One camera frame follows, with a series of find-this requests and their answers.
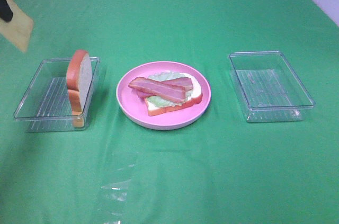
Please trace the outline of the yellow cheese slice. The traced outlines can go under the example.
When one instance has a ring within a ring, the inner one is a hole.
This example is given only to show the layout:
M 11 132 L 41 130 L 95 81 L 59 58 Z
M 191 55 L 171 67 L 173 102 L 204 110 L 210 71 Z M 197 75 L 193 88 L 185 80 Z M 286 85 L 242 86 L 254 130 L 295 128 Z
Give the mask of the yellow cheese slice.
M 1 19 L 1 34 L 22 52 L 27 52 L 34 21 L 13 0 L 7 0 L 13 12 L 12 20 Z

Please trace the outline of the bread slice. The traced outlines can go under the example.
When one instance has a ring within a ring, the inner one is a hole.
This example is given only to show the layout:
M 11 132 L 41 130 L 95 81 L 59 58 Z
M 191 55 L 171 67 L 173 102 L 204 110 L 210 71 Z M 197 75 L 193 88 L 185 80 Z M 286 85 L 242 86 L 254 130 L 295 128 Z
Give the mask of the bread slice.
M 185 86 L 186 89 L 185 102 L 173 103 L 159 96 L 144 97 L 144 102 L 147 106 L 149 116 L 155 116 L 167 112 L 185 109 L 188 107 L 192 107 L 195 104 L 199 104 L 202 101 L 203 97 L 202 88 L 198 80 L 189 73 L 179 73 L 168 70 L 161 73 L 150 75 L 148 78 L 156 81 L 171 81 L 183 77 L 187 77 L 192 81 L 192 87 L 190 89 L 188 89 L 188 84 Z
M 92 66 L 89 54 L 85 50 L 77 50 L 68 64 L 66 73 L 66 86 L 72 115 L 79 116 L 73 119 L 75 128 L 82 128 L 85 124 L 83 115 L 91 81 Z

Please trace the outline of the pink ham strip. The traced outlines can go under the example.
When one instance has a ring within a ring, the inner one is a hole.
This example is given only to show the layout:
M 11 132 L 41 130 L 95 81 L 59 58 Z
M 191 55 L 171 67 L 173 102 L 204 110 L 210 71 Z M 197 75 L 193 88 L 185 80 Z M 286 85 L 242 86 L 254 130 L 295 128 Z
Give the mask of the pink ham strip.
M 151 94 L 151 93 L 145 93 L 145 92 L 142 92 L 140 90 L 136 90 L 136 93 L 137 93 L 137 96 L 139 98 L 147 98 L 147 97 L 153 96 L 153 94 Z

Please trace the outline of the green lettuce leaf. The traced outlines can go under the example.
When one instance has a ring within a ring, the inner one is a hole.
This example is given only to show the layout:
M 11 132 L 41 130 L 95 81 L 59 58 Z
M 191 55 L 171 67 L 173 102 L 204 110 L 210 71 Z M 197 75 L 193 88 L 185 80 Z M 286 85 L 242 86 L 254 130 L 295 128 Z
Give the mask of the green lettuce leaf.
M 163 99 L 160 96 L 151 96 L 145 98 L 146 104 L 149 110 L 156 110 L 157 108 L 165 107 L 183 107 L 184 104 L 190 104 L 194 98 L 199 98 L 201 95 L 201 86 L 197 79 L 188 73 L 178 73 L 173 71 L 164 71 L 161 73 L 153 74 L 148 78 L 156 81 L 165 82 L 168 81 L 171 85 L 178 85 L 179 82 L 183 82 L 185 88 L 186 98 L 184 102 L 174 103 L 169 100 Z

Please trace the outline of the wavy bacon strip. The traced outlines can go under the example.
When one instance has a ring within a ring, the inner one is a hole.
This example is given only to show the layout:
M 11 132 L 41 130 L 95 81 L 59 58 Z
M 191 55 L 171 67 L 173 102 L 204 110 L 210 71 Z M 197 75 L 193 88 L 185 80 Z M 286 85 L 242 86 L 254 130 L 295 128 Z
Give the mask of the wavy bacon strip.
M 160 96 L 174 103 L 184 102 L 186 98 L 183 82 L 179 82 L 178 85 L 171 85 L 168 81 L 161 82 L 150 78 L 136 77 L 128 86 L 135 90 L 151 93 L 153 96 Z

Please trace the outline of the clear left plastic container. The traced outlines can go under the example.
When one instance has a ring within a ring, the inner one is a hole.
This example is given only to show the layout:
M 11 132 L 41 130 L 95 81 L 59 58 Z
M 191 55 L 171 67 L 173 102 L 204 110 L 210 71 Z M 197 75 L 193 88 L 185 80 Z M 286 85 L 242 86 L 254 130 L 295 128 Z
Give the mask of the clear left plastic container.
M 31 79 L 13 118 L 26 132 L 80 131 L 89 126 L 91 99 L 99 80 L 98 57 L 91 57 L 92 80 L 84 103 L 84 111 L 72 115 L 66 86 L 70 58 L 43 60 Z

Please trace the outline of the clear plastic container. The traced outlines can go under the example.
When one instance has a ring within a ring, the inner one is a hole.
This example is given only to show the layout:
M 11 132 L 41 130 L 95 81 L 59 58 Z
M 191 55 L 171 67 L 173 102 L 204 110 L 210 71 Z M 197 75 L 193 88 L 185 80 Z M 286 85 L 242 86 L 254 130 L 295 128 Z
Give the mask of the clear plastic container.
M 31 79 L 13 118 L 26 132 L 80 131 L 89 126 L 91 99 L 99 80 L 98 57 L 91 57 L 92 80 L 84 103 L 84 111 L 72 115 L 66 86 L 70 58 L 43 60 Z
M 280 51 L 234 52 L 230 76 L 248 123 L 302 121 L 315 101 Z

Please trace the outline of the pink round plate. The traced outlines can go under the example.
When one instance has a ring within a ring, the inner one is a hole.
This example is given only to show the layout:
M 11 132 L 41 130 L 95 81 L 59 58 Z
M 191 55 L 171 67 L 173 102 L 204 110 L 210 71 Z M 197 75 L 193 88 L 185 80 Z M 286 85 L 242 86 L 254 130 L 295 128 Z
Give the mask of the pink round plate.
M 128 87 L 128 83 L 138 76 L 147 77 L 167 70 L 194 76 L 202 88 L 202 101 L 178 111 L 149 116 L 146 104 Z M 128 71 L 117 85 L 116 96 L 124 114 L 138 125 L 154 130 L 173 130 L 188 126 L 203 115 L 210 103 L 211 88 L 207 79 L 193 67 L 174 61 L 153 61 Z

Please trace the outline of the clear tape patch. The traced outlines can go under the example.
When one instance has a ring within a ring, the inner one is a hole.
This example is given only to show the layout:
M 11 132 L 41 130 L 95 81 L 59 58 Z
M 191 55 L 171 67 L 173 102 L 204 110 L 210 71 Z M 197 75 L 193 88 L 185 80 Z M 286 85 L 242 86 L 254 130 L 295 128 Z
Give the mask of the clear tape patch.
M 137 153 L 122 151 L 113 153 L 106 161 L 97 209 L 100 223 L 123 223 L 137 156 Z

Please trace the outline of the green tablecloth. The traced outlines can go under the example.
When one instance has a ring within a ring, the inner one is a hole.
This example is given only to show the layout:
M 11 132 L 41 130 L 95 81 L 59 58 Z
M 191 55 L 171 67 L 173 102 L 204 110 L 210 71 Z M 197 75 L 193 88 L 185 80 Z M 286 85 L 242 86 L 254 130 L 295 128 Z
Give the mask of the green tablecloth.
M 29 48 L 1 38 L 1 223 L 100 223 L 108 158 L 137 153 L 123 223 L 338 223 L 338 27 L 311 0 L 15 0 Z M 100 58 L 83 131 L 27 133 L 13 113 L 43 59 Z M 301 122 L 248 123 L 228 55 L 282 52 L 316 105 Z M 211 86 L 185 128 L 143 128 L 115 88 L 172 60 Z

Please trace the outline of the clear right plastic container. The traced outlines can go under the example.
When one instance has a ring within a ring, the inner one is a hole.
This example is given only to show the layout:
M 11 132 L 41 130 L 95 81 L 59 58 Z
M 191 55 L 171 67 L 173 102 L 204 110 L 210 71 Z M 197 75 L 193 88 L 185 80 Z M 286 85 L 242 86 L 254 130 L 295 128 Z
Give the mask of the clear right plastic container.
M 230 76 L 248 123 L 302 121 L 315 101 L 280 51 L 234 52 Z

